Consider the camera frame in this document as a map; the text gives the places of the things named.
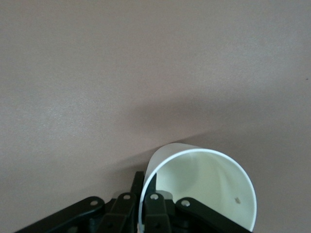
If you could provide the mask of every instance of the cup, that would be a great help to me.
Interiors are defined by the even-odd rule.
[[[143,201],[155,174],[156,190],[170,192],[174,203],[184,197],[197,199],[247,230],[253,230],[256,195],[243,168],[221,152],[171,143],[158,149],[149,161],[139,200],[141,233],[144,232]]]

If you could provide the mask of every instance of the stain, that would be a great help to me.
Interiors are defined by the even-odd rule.
[[[236,202],[237,204],[241,204],[241,201],[240,201],[240,199],[239,199],[238,197],[234,198],[234,200],[235,200],[235,202]]]

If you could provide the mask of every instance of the silver screw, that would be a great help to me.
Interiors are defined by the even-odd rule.
[[[90,205],[94,206],[94,205],[97,205],[98,204],[98,201],[94,200],[90,203]]]
[[[190,202],[188,200],[181,201],[182,206],[188,207],[190,206]]]
[[[124,199],[124,200],[129,200],[129,199],[131,199],[131,196],[128,195],[128,194],[127,194],[127,195],[124,195],[123,199]]]
[[[152,199],[152,200],[157,200],[158,198],[159,198],[159,196],[157,194],[152,194],[150,196],[150,199]]]

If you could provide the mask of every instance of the white cup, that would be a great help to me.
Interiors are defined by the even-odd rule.
[[[156,174],[156,190],[168,191],[176,203],[191,197],[249,231],[255,225],[257,202],[254,187],[243,168],[229,156],[209,149],[171,143],[151,157],[144,180],[138,221],[147,187]]]

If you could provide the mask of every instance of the table surface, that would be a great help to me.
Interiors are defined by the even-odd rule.
[[[310,0],[1,0],[0,232],[110,200],[171,142],[242,165],[254,232],[310,232],[310,44]]]

